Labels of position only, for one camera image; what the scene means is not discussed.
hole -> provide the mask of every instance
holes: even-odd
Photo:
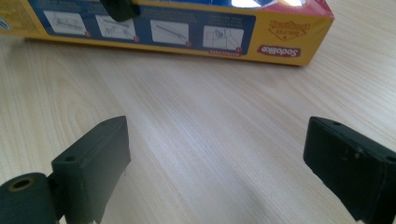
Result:
[[[387,156],[387,160],[391,162],[396,162],[396,157]]]
[[[66,159],[64,159],[65,161],[74,161],[76,158],[74,156],[68,156],[66,157]]]
[[[20,191],[29,188],[33,184],[33,182],[34,180],[32,178],[19,179],[14,183],[12,183],[8,189],[9,191],[13,191],[13,192]]]

black clamp jaw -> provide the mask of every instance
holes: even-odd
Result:
[[[125,117],[101,122],[52,161],[53,173],[15,177],[0,187],[0,223],[100,223],[131,161]]]
[[[355,220],[391,224],[396,214],[396,153],[329,119],[311,118],[305,163]]]
[[[114,21],[127,21],[140,14],[138,5],[132,0],[100,0],[100,2]]]

